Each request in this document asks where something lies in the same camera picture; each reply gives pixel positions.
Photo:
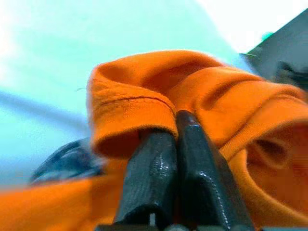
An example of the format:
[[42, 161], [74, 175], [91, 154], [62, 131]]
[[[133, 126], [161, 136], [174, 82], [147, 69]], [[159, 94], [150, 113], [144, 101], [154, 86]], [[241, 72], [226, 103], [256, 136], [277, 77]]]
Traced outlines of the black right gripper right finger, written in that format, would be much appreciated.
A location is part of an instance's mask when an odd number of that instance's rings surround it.
[[253, 231], [255, 227], [226, 159], [190, 112], [177, 113], [180, 207], [197, 231]]

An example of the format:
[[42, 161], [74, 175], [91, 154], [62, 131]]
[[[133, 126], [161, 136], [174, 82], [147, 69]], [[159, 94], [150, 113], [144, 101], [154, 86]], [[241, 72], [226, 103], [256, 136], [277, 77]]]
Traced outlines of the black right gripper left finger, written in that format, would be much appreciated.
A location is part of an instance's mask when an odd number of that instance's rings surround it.
[[174, 137], [164, 131], [146, 135], [128, 161], [114, 223], [170, 225], [177, 184]]

